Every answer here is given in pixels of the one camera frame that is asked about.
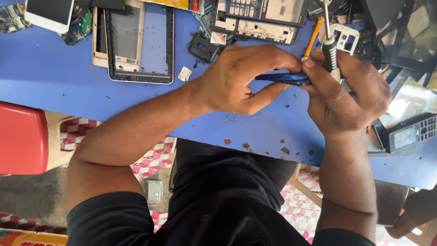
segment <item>blue tabletop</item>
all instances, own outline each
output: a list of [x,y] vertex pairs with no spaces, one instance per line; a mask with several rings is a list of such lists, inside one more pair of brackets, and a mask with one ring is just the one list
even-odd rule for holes
[[[15,1],[6,0],[2,5],[12,3]],[[200,23],[191,12],[179,9],[175,10],[174,20],[175,80],[170,85],[110,80],[106,68],[91,62],[91,39],[67,46],[55,32],[38,26],[0,34],[0,100],[105,121],[135,104],[174,90],[185,83],[177,79],[183,66],[193,71],[191,80],[208,67],[199,63],[193,69],[196,58],[187,51],[190,32],[195,32]],[[294,45],[279,47],[300,58],[311,33],[311,22],[307,21]],[[240,45],[264,43],[249,40]],[[265,81],[252,81],[249,86],[257,92],[265,85]],[[308,101],[308,93],[291,87],[253,116],[213,112],[169,135],[320,166],[324,139],[307,114]],[[226,138],[232,141],[228,145],[224,143]],[[436,145],[434,138],[419,144],[412,156],[371,158],[375,178],[432,188],[437,183]],[[281,150],[283,147],[289,155]]]

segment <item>smartphone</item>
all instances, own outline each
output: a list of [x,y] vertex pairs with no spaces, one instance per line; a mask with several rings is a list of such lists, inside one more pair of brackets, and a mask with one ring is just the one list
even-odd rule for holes
[[74,0],[26,0],[24,19],[57,33],[68,32]]

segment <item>black phone frame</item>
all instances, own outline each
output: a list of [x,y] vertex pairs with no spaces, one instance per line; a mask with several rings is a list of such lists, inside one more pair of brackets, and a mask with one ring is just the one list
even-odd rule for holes
[[163,6],[166,8],[167,15],[167,58],[166,63],[168,65],[168,74],[157,73],[141,73],[123,71],[122,74],[116,74],[115,66],[115,50],[114,40],[112,36],[112,9],[105,8],[105,27],[106,27],[106,46],[108,51],[108,73],[109,78],[114,81],[135,82],[135,83],[148,83],[148,84],[171,84],[174,81],[174,67],[173,67],[173,54],[174,54],[174,8],[169,6]]

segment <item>white phone frame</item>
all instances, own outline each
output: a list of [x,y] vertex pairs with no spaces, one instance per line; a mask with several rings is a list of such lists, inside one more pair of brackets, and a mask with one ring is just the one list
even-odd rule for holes
[[27,20],[28,22],[61,34],[68,32],[68,29],[70,27],[71,14],[73,12],[74,0],[71,0],[70,14],[68,16],[67,25],[64,25],[56,21],[52,21],[50,19],[36,15],[34,13],[29,13],[27,12],[27,6],[28,6],[28,0],[26,0],[26,10],[24,11],[24,19]]

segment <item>phone debris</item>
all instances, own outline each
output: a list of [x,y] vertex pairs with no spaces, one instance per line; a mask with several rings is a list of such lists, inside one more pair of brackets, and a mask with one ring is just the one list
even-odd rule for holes
[[24,19],[24,4],[12,4],[0,7],[0,32],[16,32],[32,26]]
[[183,67],[177,78],[182,81],[188,81],[188,79],[190,79],[190,75],[192,72],[193,71],[189,70],[188,68]]
[[93,14],[88,10],[84,16],[80,16],[71,22],[67,33],[58,33],[58,35],[64,40],[66,45],[73,46],[80,40],[87,40],[87,36],[92,31],[92,24]]

